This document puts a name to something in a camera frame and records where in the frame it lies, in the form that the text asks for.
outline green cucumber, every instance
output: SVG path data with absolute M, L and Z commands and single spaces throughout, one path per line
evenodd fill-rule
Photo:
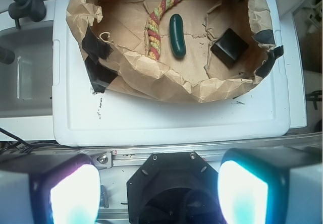
M 183 19 L 178 14 L 172 15 L 170 19 L 170 38 L 174 56 L 182 59 L 186 54 L 186 45 L 184 40 Z

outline glowing light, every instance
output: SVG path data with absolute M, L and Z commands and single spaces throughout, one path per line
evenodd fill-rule
M 54 224 L 95 223 L 100 203 L 100 176 L 90 164 L 79 167 L 50 191 Z
M 228 224 L 265 223 L 268 184 L 236 162 L 221 165 L 218 195 Z

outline red and yellow rope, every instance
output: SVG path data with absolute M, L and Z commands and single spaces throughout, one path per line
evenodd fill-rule
M 162 0 L 148 18 L 149 52 L 148 56 L 158 60 L 160 57 L 160 33 L 159 23 L 163 14 L 181 0 Z

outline black square object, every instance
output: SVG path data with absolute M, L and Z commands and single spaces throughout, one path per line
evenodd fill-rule
M 231 68 L 248 47 L 249 45 L 229 28 L 211 47 L 211 51 Z

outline bolt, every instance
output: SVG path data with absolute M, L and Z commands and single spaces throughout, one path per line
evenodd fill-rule
M 100 157 L 96 159 L 99 163 L 105 164 L 108 162 L 109 158 L 107 157 L 106 154 L 102 154 Z
M 190 157 L 191 157 L 191 159 L 195 159 L 196 158 L 196 154 L 193 152 L 193 153 L 190 154 Z

